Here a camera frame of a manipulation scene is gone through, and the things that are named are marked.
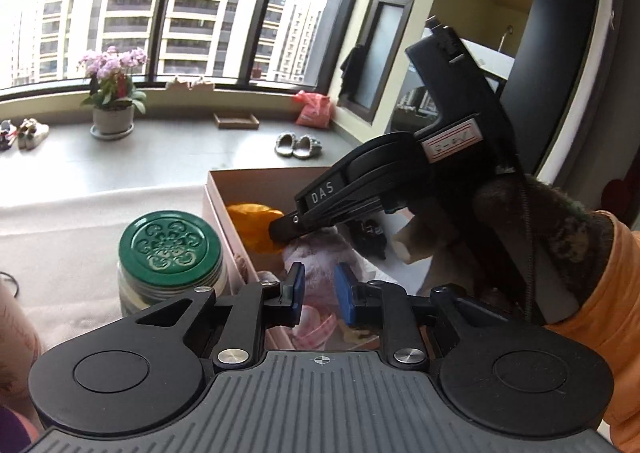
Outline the orange sleeve forearm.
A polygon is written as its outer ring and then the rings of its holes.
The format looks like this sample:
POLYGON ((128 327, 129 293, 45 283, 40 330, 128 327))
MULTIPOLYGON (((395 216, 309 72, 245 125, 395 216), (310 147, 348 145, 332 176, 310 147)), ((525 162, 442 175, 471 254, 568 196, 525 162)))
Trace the orange sleeve forearm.
POLYGON ((614 393, 604 420, 613 444, 639 450, 639 234, 605 211, 614 237, 600 281, 580 310, 549 327, 605 359, 614 376, 614 393))

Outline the hand in dark glove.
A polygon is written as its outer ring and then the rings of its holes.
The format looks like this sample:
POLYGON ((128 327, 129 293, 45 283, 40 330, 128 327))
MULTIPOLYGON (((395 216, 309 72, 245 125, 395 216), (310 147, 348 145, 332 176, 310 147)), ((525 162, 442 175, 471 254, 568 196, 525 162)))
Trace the hand in dark glove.
POLYGON ((569 319, 596 290, 614 224, 532 176, 504 174, 473 199, 413 207, 392 238, 407 265, 431 268, 420 288, 456 284, 498 311, 538 324, 569 319))

